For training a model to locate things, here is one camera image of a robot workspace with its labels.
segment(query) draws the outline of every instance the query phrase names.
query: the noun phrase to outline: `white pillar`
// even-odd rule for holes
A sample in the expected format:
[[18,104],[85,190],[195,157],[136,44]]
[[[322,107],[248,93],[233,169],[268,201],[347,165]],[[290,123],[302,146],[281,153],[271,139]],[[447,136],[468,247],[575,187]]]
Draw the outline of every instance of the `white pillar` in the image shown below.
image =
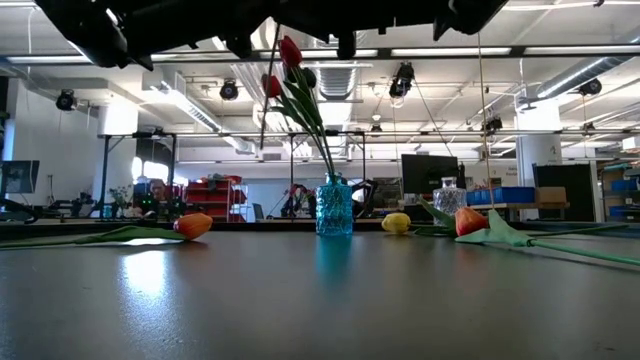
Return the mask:
[[[136,156],[136,141],[129,138],[118,143],[119,138],[115,135],[131,134],[137,131],[138,109],[135,105],[129,103],[110,104],[100,108],[98,118],[100,120],[99,134],[114,135],[114,138],[110,141],[110,147],[113,147],[113,150],[109,152],[107,184],[105,186],[105,201],[108,203],[113,201],[109,196],[110,188],[127,186],[133,183],[131,164]],[[93,196],[94,199],[99,200],[102,188],[104,140],[100,141],[96,152],[96,159],[99,160],[96,162]]]
[[[539,101],[520,106],[516,111],[515,125],[518,130],[560,130],[560,112],[556,99]],[[516,140],[518,162],[518,185],[535,186],[533,164],[561,165],[562,146],[560,135],[528,135]],[[523,219],[538,218],[538,210],[526,210]]]

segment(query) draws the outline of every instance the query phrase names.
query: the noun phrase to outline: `glass vase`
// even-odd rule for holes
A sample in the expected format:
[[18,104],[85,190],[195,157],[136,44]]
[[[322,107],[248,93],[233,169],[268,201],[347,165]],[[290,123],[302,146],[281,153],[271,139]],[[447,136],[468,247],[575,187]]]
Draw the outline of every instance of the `glass vase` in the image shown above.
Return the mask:
[[353,233],[351,187],[341,180],[341,173],[327,174],[327,184],[316,190],[316,233],[320,236]]
[[[467,206],[467,191],[456,187],[455,177],[442,178],[442,188],[433,190],[433,206],[445,214],[454,216],[461,207]],[[444,225],[433,219],[435,225]]]

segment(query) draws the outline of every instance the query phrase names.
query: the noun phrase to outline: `computer monitor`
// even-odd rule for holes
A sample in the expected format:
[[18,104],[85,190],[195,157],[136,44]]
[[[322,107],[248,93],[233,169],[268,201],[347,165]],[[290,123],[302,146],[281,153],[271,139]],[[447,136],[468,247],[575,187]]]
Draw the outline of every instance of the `computer monitor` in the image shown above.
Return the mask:
[[32,194],[36,190],[40,161],[4,161],[0,194]]
[[253,214],[255,215],[256,221],[264,220],[264,212],[262,212],[262,205],[253,203]]
[[431,194],[442,187],[443,177],[464,183],[458,158],[452,156],[402,155],[402,185],[405,194]]

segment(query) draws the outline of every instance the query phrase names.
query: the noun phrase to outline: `table surface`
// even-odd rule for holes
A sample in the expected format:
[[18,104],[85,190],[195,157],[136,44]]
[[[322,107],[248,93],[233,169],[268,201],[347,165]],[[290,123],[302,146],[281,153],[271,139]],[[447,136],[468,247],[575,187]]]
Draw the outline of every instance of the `table surface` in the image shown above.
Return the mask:
[[383,233],[0,252],[3,360],[637,359],[639,309],[629,266]]

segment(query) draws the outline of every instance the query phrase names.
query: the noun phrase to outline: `red tulip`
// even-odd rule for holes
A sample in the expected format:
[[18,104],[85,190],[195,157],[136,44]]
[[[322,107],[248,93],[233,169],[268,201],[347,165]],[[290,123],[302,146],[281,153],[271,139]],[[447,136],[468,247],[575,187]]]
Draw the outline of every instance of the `red tulip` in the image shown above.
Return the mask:
[[300,49],[298,49],[296,43],[288,36],[285,36],[284,39],[280,41],[280,57],[282,58],[282,62],[289,68],[299,66],[302,62]]
[[271,75],[269,78],[267,74],[262,75],[262,88],[265,93],[268,92],[267,97],[274,98],[276,96],[282,95],[282,86],[280,86],[280,82],[275,75]]
[[463,207],[456,211],[456,233],[458,236],[489,227],[489,221],[470,207]]

